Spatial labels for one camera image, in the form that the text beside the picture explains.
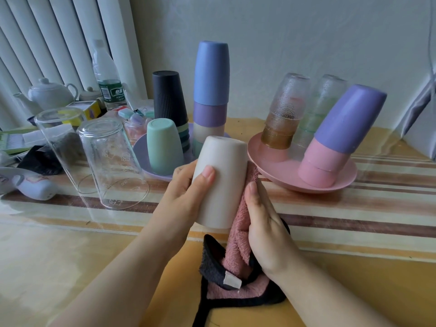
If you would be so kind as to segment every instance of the person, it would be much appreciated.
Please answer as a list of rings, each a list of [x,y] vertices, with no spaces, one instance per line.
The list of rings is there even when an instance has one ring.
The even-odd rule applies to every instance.
[[[185,243],[202,199],[215,179],[206,166],[192,181],[196,161],[179,167],[140,234],[53,321],[51,327],[138,326],[162,272]],[[307,327],[391,327],[299,252],[264,186],[245,188],[252,251],[264,273],[285,293]]]

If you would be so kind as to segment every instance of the table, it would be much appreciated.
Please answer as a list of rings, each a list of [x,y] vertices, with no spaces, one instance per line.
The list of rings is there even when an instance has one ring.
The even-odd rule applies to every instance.
[[[259,119],[228,119],[226,132],[248,141]],[[339,192],[310,195],[262,177],[297,245],[357,296],[399,326],[436,326],[436,164],[390,130],[372,128],[353,155],[357,180]],[[61,193],[0,200],[0,326],[46,326],[125,248],[149,220],[167,183],[150,179],[145,201],[104,209],[80,197],[66,176]],[[191,326],[200,298],[201,240],[225,231],[195,224],[170,261],[144,326]],[[304,326],[288,301],[217,309],[207,326]]]

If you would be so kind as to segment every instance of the teapot spout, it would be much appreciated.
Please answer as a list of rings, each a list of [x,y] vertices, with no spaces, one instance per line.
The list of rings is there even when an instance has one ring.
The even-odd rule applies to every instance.
[[[41,107],[36,102],[33,102],[26,98],[26,96],[23,93],[16,93],[13,95],[14,98],[17,98],[20,101],[20,104],[28,110],[32,115],[37,115],[38,113],[42,112]]]

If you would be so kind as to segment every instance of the person's left hand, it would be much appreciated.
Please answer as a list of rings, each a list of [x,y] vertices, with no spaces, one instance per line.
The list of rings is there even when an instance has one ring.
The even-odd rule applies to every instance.
[[[214,168],[207,165],[192,182],[196,165],[195,160],[174,171],[172,181],[144,228],[169,243],[171,256],[185,243],[189,229],[198,217],[200,203],[215,179]]]

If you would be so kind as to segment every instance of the white teapot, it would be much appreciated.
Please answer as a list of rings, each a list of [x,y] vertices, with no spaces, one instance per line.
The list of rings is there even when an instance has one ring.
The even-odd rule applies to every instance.
[[[32,114],[35,114],[35,110],[38,109],[35,104],[37,104],[41,110],[61,108],[74,102],[79,95],[77,87],[73,84],[63,86],[50,82],[47,78],[41,78],[39,82],[39,84],[30,87],[28,92],[29,99],[22,93],[14,94],[14,97],[18,98],[21,104]],[[74,88],[74,96],[71,94],[68,86]]]

